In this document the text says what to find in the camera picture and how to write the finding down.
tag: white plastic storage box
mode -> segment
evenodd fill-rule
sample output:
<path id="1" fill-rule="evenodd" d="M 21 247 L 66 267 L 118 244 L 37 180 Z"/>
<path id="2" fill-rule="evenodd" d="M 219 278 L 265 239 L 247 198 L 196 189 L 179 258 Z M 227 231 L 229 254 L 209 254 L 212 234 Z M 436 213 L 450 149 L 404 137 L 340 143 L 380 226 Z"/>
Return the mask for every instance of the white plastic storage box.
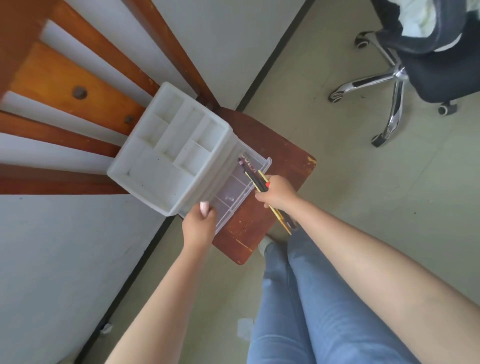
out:
<path id="1" fill-rule="evenodd" d="M 245 153 L 262 171 L 271 163 L 241 142 L 226 121 L 165 82 L 107 175 L 165 216 L 184 215 L 194 203 L 208 200 L 224 223 L 253 188 L 237 162 Z M 217 202 L 225 199 L 215 196 L 229 189 L 237 198 L 226 210 Z"/>

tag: forearm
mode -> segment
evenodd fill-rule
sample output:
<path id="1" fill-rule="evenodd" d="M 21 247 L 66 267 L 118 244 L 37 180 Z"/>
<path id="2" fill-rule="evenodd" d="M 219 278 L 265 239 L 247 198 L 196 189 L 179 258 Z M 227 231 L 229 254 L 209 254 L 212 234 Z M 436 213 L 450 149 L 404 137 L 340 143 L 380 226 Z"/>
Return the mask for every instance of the forearm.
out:
<path id="1" fill-rule="evenodd" d="M 412 259 L 299 198 L 287 212 L 424 363 L 479 355 L 479 308 Z"/>
<path id="2" fill-rule="evenodd" d="M 106 364 L 179 361 L 206 251 L 183 249 Z"/>

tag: jeans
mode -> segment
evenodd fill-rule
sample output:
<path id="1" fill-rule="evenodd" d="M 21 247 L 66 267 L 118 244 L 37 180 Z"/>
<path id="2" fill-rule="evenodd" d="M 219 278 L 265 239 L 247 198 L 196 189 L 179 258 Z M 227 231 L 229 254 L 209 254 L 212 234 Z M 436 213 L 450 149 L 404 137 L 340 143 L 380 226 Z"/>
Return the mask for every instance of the jeans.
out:
<path id="1" fill-rule="evenodd" d="M 269 244 L 265 260 L 248 364 L 419 364 L 304 230 Z"/>

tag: beige floor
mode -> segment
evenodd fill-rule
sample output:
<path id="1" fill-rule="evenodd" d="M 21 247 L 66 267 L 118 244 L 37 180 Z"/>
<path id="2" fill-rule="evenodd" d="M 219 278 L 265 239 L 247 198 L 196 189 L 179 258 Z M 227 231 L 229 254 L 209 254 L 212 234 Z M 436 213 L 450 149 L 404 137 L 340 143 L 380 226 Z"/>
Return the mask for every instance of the beige floor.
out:
<path id="1" fill-rule="evenodd" d="M 375 149 L 390 109 L 391 85 L 326 101 L 338 84 L 386 69 L 373 47 L 356 50 L 361 30 L 379 28 L 368 0 L 317 0 L 246 113 L 318 159 L 300 194 L 410 255 L 480 303 L 480 95 L 440 117 L 409 87 L 404 126 Z M 281 229 L 273 234 L 281 237 Z M 177 218 L 115 313 L 87 363 L 102 363 L 181 248 Z M 213 250 L 202 277 L 182 363 L 245 363 L 239 318 L 255 318 L 264 260 L 246 265 Z"/>

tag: black office chair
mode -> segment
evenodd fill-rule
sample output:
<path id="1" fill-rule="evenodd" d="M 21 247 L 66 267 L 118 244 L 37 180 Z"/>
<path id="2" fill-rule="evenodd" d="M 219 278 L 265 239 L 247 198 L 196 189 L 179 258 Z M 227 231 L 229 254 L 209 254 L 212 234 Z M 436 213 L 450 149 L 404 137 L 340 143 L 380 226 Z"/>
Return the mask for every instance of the black office chair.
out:
<path id="1" fill-rule="evenodd" d="M 456 99 L 480 91 L 480 21 L 476 13 L 467 13 L 466 0 L 433 0 L 437 23 L 432 34 L 426 38 L 402 36 L 399 7 L 388 0 L 371 1 L 383 29 L 359 33 L 355 45 L 361 49 L 374 44 L 390 69 L 343 84 L 328 100 L 336 103 L 347 92 L 393 80 L 390 118 L 384 131 L 372 139 L 372 144 L 379 147 L 400 122 L 406 81 L 424 101 L 441 103 L 441 115 L 457 111 Z M 460 41 L 452 48 L 434 52 L 452 43 L 460 33 Z"/>

